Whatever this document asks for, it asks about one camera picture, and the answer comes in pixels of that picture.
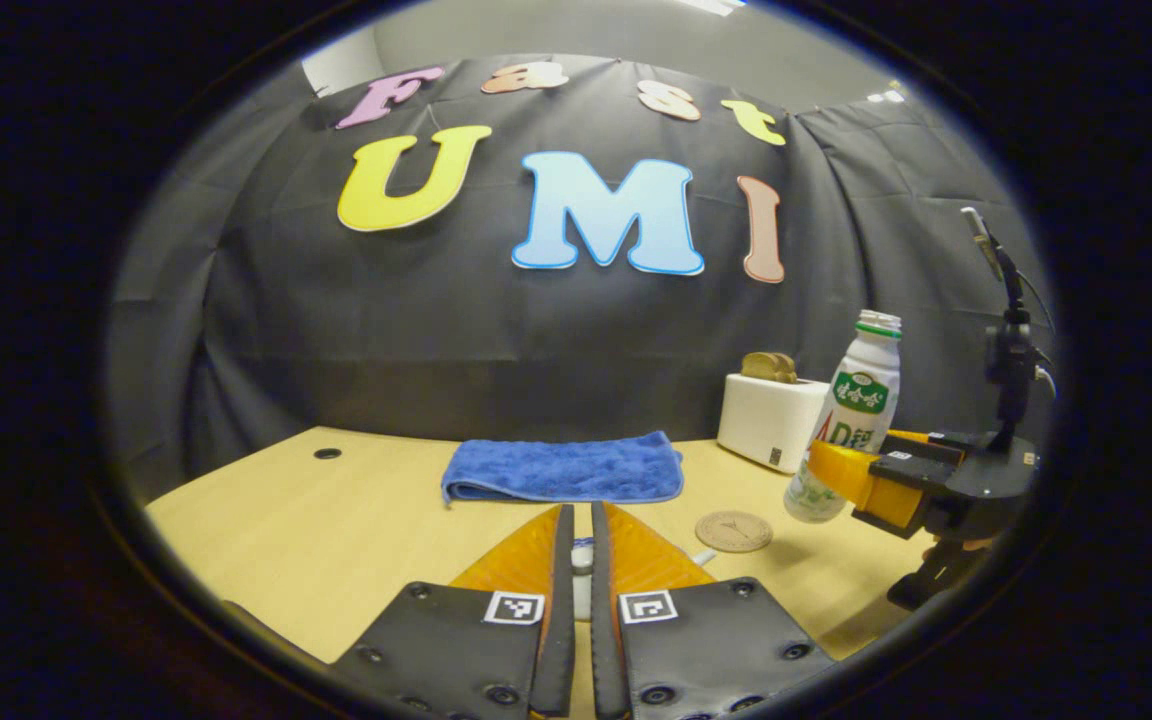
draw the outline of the blue towel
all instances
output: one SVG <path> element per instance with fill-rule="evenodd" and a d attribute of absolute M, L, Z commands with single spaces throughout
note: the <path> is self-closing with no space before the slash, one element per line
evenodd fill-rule
<path fill-rule="evenodd" d="M 471 439 L 447 465 L 444 502 L 660 502 L 682 492 L 681 460 L 660 430 L 604 442 Z"/>

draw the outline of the round coaster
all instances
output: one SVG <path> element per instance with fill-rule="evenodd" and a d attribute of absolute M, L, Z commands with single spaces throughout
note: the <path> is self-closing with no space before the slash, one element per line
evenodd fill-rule
<path fill-rule="evenodd" d="M 722 552 L 751 552 L 772 541 L 772 525 L 749 511 L 711 511 L 696 523 L 696 538 Z"/>

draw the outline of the letter m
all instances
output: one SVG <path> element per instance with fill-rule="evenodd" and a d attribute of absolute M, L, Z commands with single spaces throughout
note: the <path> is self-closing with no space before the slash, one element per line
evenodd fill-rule
<path fill-rule="evenodd" d="M 608 190 L 589 160 L 579 152 L 532 152 L 522 167 L 535 174 L 531 227 L 526 241 L 513 249 L 513 264 L 521 268 L 560 270 L 576 264 L 577 252 L 567 242 L 567 215 L 594 263 L 607 266 L 616 259 L 635 220 L 639 242 L 628 260 L 644 273 L 695 275 L 705 259 L 691 247 L 687 223 L 687 181 L 691 170 L 666 160 L 639 160 L 617 190 Z"/>

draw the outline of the white plastic bottle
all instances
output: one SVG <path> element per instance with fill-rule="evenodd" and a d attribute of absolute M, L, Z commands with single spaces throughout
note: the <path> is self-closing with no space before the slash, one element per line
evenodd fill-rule
<path fill-rule="evenodd" d="M 899 342 L 900 318 L 861 310 L 856 340 L 847 347 L 847 355 L 833 373 L 812 439 L 878 452 L 900 395 Z M 824 523 L 835 518 L 847 500 L 814 478 L 808 457 L 809 452 L 804 452 L 799 470 L 785 490 L 785 509 L 805 523 Z"/>

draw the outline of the white wall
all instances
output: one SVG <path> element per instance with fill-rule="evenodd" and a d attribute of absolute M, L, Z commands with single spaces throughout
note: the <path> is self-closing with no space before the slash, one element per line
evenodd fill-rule
<path fill-rule="evenodd" d="M 893 79 L 857 50 L 776 8 L 727 17 L 675 0 L 429 0 L 306 60 L 316 88 L 508 53 L 624 58 L 738 88 L 789 111 L 863 100 Z"/>
<path fill-rule="evenodd" d="M 305 77 L 319 97 L 389 74 L 376 54 L 374 31 L 376 24 L 363 26 L 301 60 Z"/>

